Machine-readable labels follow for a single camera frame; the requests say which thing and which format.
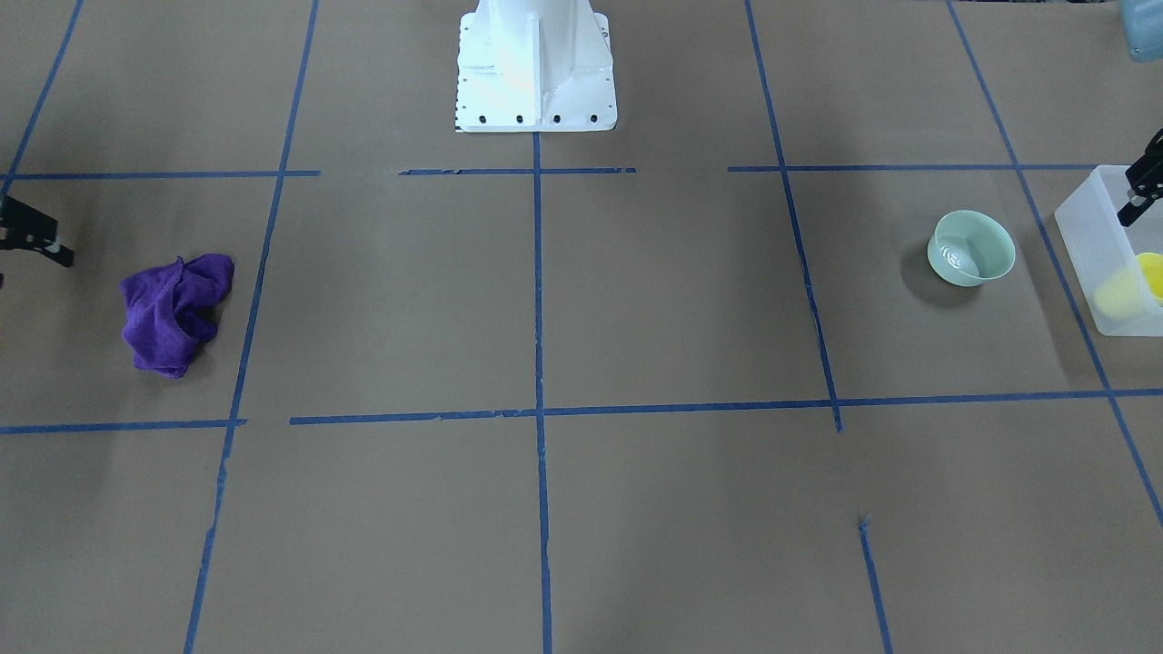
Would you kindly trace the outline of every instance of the light green bowl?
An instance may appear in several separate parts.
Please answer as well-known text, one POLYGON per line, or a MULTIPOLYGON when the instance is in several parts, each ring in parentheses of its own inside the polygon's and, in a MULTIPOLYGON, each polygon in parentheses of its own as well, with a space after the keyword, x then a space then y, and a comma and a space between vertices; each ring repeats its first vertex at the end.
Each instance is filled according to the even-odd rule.
POLYGON ((998 221, 976 211, 947 213, 929 239, 929 265, 957 286, 978 286, 1014 266, 1018 251, 998 221))

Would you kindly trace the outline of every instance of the painter's tape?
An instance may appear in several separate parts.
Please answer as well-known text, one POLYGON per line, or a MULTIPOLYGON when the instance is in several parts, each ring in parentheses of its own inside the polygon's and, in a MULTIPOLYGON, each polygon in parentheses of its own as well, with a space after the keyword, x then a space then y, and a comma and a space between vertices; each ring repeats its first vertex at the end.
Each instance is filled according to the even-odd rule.
POLYGON ((463 175, 634 175, 636 168, 409 168, 401 177, 463 176, 463 175))
POLYGON ((152 422, 85 422, 73 425, 0 426, 0 434, 76 434, 85 432, 145 432, 165 429, 213 429, 243 425, 245 420, 158 420, 152 422))
MULTIPOLYGON (((283 182, 286 178, 287 162, 291 158, 291 142, 294 138, 295 120, 299 116, 299 102, 302 98, 304 81, 307 77, 307 63, 311 59, 311 47, 315 35, 315 20, 319 16, 319 0, 312 0, 311 16, 307 20, 307 34, 304 40, 302 56, 299 59, 299 74, 295 79, 294 94, 291 99, 291 113, 287 116, 286 134, 283 140, 283 155, 279 159, 279 175, 276 177, 274 192, 271 198, 271 212, 266 220, 266 233, 263 237, 263 251, 258 258, 258 273, 255 277, 255 292, 250 300, 250 317, 247 321, 247 333, 242 343, 242 354, 238 357, 238 375, 234 389, 234 399, 230 405, 230 419, 238 418, 238 410, 242 405, 242 391, 247 383, 247 367, 250 362, 250 349, 255 340, 255 325, 258 321, 258 306, 262 301, 263 280, 266 277, 266 262, 271 251, 271 237, 274 234, 274 222, 278 219, 279 204, 283 196, 283 182)), ((227 468, 226 462, 230 457, 234 448, 235 426, 227 427, 226 438, 222 442, 222 457, 219 462, 217 484, 214 491, 214 518, 211 527, 206 532, 206 540, 202 545, 202 560, 198 570, 198 583, 194 588, 194 599, 190 609, 190 623, 186 627, 186 642, 183 648, 184 654, 193 654, 194 640, 198 637, 198 624, 201 619, 202 602, 206 593, 206 581, 209 577, 211 562, 214 554, 214 539, 217 533, 219 516, 222 510, 222 497, 226 492, 227 468)))
POLYGON ((880 597, 880 581, 876 575, 876 561, 872 560, 872 547, 869 545, 869 520, 865 516, 861 521, 861 548, 864 550, 864 567, 869 573, 869 585, 872 588, 872 602, 876 604, 876 621, 880 625, 880 641, 884 654, 892 654, 892 637, 889 634, 889 618, 884 612, 884 598, 880 597))
POLYGON ((804 249, 804 235, 800 233, 799 215, 795 211, 795 198, 792 196, 791 177, 787 175, 787 159, 784 157, 783 138, 779 136, 779 122, 776 120, 776 107, 771 100, 771 87, 768 85, 768 67, 763 63, 763 50, 759 48, 759 33, 755 27, 755 12, 751 8, 751 0, 744 0, 747 8, 747 23, 751 30, 751 47, 755 49, 755 63, 759 69, 759 83, 763 86, 763 99, 768 105, 768 120, 771 122, 771 138, 776 147, 776 158, 779 159, 780 176, 784 182, 784 196, 787 200, 787 214, 792 223, 792 235, 795 237, 795 251, 799 254, 800 268, 804 273, 804 292, 807 294, 807 304, 812 310, 812 321, 815 324, 815 337, 820 347, 820 365, 823 368, 823 381, 828 386, 828 398, 832 401, 832 414, 836 422, 836 431, 844 431, 844 420, 840 414, 840 404, 836 401, 836 382, 832 376, 832 362, 828 358, 828 343, 823 336, 823 324, 820 320, 820 310, 815 304, 815 292, 812 290, 812 271, 807 264, 807 253, 804 249))
POLYGON ((320 170, 187 170, 155 172, 31 172, 13 176, 17 182, 106 179, 234 179, 250 177, 319 177, 320 170))

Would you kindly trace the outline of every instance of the floor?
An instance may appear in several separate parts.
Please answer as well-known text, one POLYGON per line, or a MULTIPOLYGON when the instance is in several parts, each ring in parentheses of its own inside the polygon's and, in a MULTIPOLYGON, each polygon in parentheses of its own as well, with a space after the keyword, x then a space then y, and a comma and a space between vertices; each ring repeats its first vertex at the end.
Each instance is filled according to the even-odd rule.
POLYGON ((1161 127, 1116 5, 594 0, 619 128, 544 136, 454 133, 473 5, 0 6, 77 250, 0 258, 0 653, 1158 652, 1163 342, 1053 219, 1161 127))

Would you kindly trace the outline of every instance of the grid line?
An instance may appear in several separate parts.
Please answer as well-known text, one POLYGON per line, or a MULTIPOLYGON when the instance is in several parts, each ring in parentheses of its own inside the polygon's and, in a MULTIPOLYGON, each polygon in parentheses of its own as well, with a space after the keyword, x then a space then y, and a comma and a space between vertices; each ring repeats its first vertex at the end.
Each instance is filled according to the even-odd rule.
MULTIPOLYGON (((897 396, 837 398, 840 406, 921 406, 933 404, 986 404, 986 403, 1026 403, 1054 401, 1071 399, 1100 399, 1110 394, 1116 397, 1163 397, 1163 389, 1116 389, 1093 391, 1039 391, 1025 393, 979 393, 979 394, 943 394, 943 396, 897 396)), ((570 415, 625 415, 638 413, 704 413, 737 411, 782 411, 795 408, 828 408, 833 404, 829 398, 793 399, 770 401, 708 401, 694 404, 628 404, 628 405, 592 405, 592 406, 550 406, 544 407, 544 414, 550 418, 570 415)), ((418 422, 440 420, 495 420, 505 418, 534 418, 537 408, 500 408, 487 411, 434 411, 412 413, 364 413, 350 415, 297 415, 287 420, 291 426, 309 425, 350 425, 368 422, 418 422)))
MULTIPOLYGON (((315 35, 315 20, 319 16, 319 0, 312 0, 311 15, 307 19, 307 35, 304 38, 302 56, 299 61, 299 74, 295 79, 294 94, 291 99, 291 112, 287 116, 286 134, 283 138, 283 155, 279 158, 278 176, 274 178, 274 192, 271 198, 271 212, 266 219, 266 233, 263 236, 263 250, 258 260, 258 272, 255 276, 255 291, 250 300, 250 317, 247 320, 247 332, 242 343, 242 354, 238 357, 238 376, 234 389, 234 399, 230 404, 230 420, 238 419, 238 410, 242 405, 242 393, 247 384, 247 367, 250 363, 250 348, 255 340, 255 326, 258 322, 258 307, 262 304, 263 282, 266 278, 266 262, 271 254, 271 239, 274 234, 274 223, 278 219, 279 204, 283 199, 283 185, 286 180, 287 162, 291 158, 291 142, 294 140, 295 120, 299 116, 299 101, 302 98, 302 86, 307 77, 307 64, 311 61, 311 45, 315 35)), ((198 637, 198 624, 201 618, 202 600, 206 595, 206 582, 209 576, 211 561, 214 553, 214 538, 217 533, 219 517, 222 512, 222 498, 226 492, 227 460, 230 458, 230 450, 234 447, 236 424, 231 424, 226 429, 222 439, 222 457, 219 461, 217 483, 214 490, 214 517, 211 526, 206 531, 206 540, 202 545, 201 566, 198 570, 198 582, 194 587, 194 598, 190 609, 190 624, 186 628, 186 642, 184 654, 193 654, 194 640, 198 637)))
POLYGON ((147 429, 209 429, 244 425, 245 420, 155 420, 138 422, 72 422, 62 425, 0 426, 0 435, 76 434, 81 432, 141 432, 147 429))
POLYGON ((871 516, 861 520, 861 549, 864 552, 864 568, 869 574, 869 589, 872 591, 872 603, 876 605, 876 621, 880 627, 880 642, 884 654, 892 654, 892 635, 889 633, 889 618, 884 611, 884 598, 880 596, 880 580, 876 574, 876 561, 872 559, 872 545, 869 542, 869 523, 871 516))
POLYGON ((400 177, 438 177, 473 175, 634 175, 636 168, 409 168, 400 177))
POLYGON ((550 595, 549 574, 549 485, 545 467, 545 348, 544 348, 544 312, 542 294, 544 290, 542 277, 541 249, 541 134, 533 133, 533 279, 534 279, 534 342, 537 422, 537 507, 541 528, 541 647, 543 654, 554 652, 554 611, 550 595))
POLYGON ((823 324, 820 321, 820 310, 815 304, 815 291, 812 286, 812 271, 807 264, 807 253, 804 249, 804 235, 800 233, 799 215, 795 212, 795 197, 792 194, 791 176, 787 175, 787 161, 784 158, 784 144, 779 136, 779 122, 776 120, 776 106, 771 100, 771 88, 768 85, 768 67, 763 63, 763 50, 759 48, 759 33, 755 27, 755 12, 751 9, 751 0, 743 0, 747 8, 747 23, 751 30, 751 47, 755 49, 755 64, 759 69, 759 84, 763 86, 763 99, 768 105, 768 120, 771 122, 771 138, 776 147, 776 158, 779 159, 779 175, 784 183, 784 197, 787 200, 787 213, 792 223, 792 234, 795 237, 795 251, 800 260, 800 270, 804 275, 804 292, 807 294, 807 304, 812 310, 812 321, 815 324, 816 344, 820 348, 820 365, 823 369, 823 381, 828 386, 828 398, 832 400, 832 414, 836 422, 836 431, 844 431, 844 420, 840 413, 840 404, 836 401, 836 383, 832 376, 832 362, 828 360, 828 343, 823 336, 823 324))
POLYGON ((875 172, 947 170, 1094 170, 1101 164, 813 164, 813 165, 729 165, 727 172, 875 172))
POLYGON ((63 182, 74 179, 229 179, 236 177, 319 177, 320 170, 178 170, 147 172, 27 172, 10 176, 16 182, 63 182))

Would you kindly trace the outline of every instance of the white plastic bin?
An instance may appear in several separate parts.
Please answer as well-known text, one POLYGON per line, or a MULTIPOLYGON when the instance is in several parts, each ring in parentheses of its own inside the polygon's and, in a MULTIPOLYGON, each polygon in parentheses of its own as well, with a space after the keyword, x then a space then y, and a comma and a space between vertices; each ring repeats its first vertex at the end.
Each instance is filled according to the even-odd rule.
POLYGON ((1136 255, 1163 254, 1163 201, 1130 227, 1127 166, 1100 165, 1054 213, 1098 330, 1107 336, 1163 336, 1163 306, 1151 294, 1136 255))

